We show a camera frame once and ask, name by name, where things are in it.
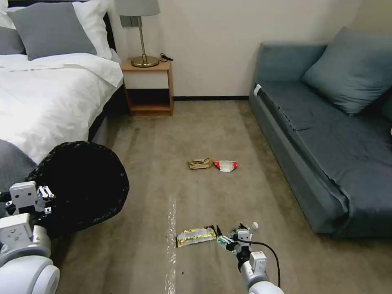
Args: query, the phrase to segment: lamp stand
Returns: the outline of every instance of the lamp stand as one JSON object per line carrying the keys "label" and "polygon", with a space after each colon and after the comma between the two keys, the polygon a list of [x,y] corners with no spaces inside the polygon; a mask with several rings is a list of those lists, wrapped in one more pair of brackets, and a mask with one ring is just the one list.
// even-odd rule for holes
{"label": "lamp stand", "polygon": [[131,64],[134,67],[154,67],[158,65],[159,59],[153,56],[147,56],[144,48],[143,31],[142,31],[142,18],[139,16],[139,32],[140,41],[142,42],[143,55],[131,59]]}

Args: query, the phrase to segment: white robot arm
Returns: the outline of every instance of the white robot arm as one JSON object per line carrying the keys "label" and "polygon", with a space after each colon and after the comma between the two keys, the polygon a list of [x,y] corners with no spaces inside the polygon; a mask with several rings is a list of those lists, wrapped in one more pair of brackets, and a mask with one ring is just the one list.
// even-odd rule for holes
{"label": "white robot arm", "polygon": [[6,197],[11,197],[5,207],[13,215],[0,218],[0,292],[54,294],[60,271],[49,258],[51,241],[46,229],[33,226],[30,214],[23,213],[51,213],[45,204],[54,195],[47,187],[37,189],[35,182],[26,182],[13,185]]}
{"label": "white robot arm", "polygon": [[[253,223],[250,228],[240,224],[227,237],[222,235],[217,226],[217,242],[237,257],[238,269],[243,276],[249,294],[284,294],[280,287],[269,281],[265,254],[262,251],[251,252],[250,245],[252,244],[253,232],[256,229],[258,229],[257,223]],[[278,270],[278,279],[280,284],[280,270]]]}

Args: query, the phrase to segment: trash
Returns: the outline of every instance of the trash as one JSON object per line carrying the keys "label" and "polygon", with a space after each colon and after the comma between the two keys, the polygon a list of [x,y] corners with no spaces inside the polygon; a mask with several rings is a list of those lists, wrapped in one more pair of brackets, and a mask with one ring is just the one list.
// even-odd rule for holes
{"label": "trash", "polygon": [[202,229],[190,229],[182,231],[181,234],[176,237],[176,245],[177,248],[180,248],[182,246],[211,240],[216,240],[214,226],[208,226]]}
{"label": "trash", "polygon": [[210,168],[213,164],[213,160],[206,159],[194,159],[188,162],[190,169],[205,169]]}
{"label": "trash", "polygon": [[217,168],[220,169],[221,172],[232,172],[237,168],[238,162],[236,161],[214,161],[214,164]]}

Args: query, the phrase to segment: white tag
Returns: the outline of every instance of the white tag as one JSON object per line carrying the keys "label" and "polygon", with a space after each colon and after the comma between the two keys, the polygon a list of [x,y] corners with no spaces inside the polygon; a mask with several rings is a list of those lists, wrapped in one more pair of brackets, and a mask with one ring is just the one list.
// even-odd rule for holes
{"label": "white tag", "polygon": [[254,88],[253,94],[257,97],[258,91],[261,89],[261,86],[259,84],[256,85]]}

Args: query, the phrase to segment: gray pillow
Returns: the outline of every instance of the gray pillow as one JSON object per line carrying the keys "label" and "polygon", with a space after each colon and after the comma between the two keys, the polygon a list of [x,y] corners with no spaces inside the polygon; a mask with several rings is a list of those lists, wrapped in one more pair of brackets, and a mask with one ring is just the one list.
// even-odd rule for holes
{"label": "gray pillow", "polygon": [[0,27],[0,55],[22,54],[25,51],[19,34],[14,29]]}
{"label": "gray pillow", "polygon": [[392,86],[392,36],[342,28],[302,80],[357,114]]}
{"label": "gray pillow", "polygon": [[71,2],[36,3],[8,15],[29,60],[79,52],[97,54]]}

